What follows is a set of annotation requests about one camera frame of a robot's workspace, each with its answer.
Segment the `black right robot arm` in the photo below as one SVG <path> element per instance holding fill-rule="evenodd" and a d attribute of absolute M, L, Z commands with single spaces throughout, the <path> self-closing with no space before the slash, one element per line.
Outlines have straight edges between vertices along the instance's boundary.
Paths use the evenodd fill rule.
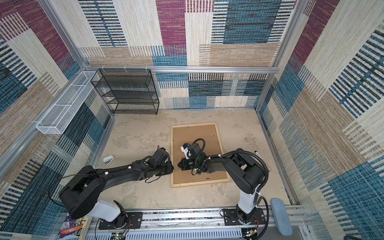
<path fill-rule="evenodd" d="M 269 178 L 266 163 L 255 153 L 238 148 L 225 154 L 207 156 L 197 143 L 181 146 L 185 157 L 178 163 L 181 170 L 195 170 L 202 173 L 227 172 L 240 189 L 236 205 L 240 224 L 248 225 L 254 219 L 256 201 Z"/>

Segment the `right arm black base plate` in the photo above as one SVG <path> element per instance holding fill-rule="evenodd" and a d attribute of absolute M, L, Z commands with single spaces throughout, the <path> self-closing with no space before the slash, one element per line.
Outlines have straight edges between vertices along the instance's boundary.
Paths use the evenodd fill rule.
<path fill-rule="evenodd" d="M 226 226 L 235 225 L 264 225 L 267 215 L 261 208 L 254 208 L 249 214 L 238 209 L 221 209 L 220 215 L 224 218 Z"/>

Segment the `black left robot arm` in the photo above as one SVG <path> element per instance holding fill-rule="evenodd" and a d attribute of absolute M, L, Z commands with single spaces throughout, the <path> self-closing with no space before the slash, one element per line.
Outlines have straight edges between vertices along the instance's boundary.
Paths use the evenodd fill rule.
<path fill-rule="evenodd" d="M 169 175 L 173 169 L 170 155 L 164 148 L 125 166 L 110 169 L 85 166 L 62 188 L 59 198 L 72 219 L 94 217 L 110 223 L 115 229 L 122 229 L 129 224 L 127 212 L 117 201 L 109 203 L 101 200 L 100 194 L 127 182 Z"/>

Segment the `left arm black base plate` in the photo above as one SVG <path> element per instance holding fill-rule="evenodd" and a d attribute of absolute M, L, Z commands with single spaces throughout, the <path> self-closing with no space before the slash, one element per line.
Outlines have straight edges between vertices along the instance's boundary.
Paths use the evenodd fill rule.
<path fill-rule="evenodd" d="M 101 220 L 99 230 L 128 230 L 139 229 L 142 224 L 143 212 L 125 212 L 117 216 L 112 222 Z"/>

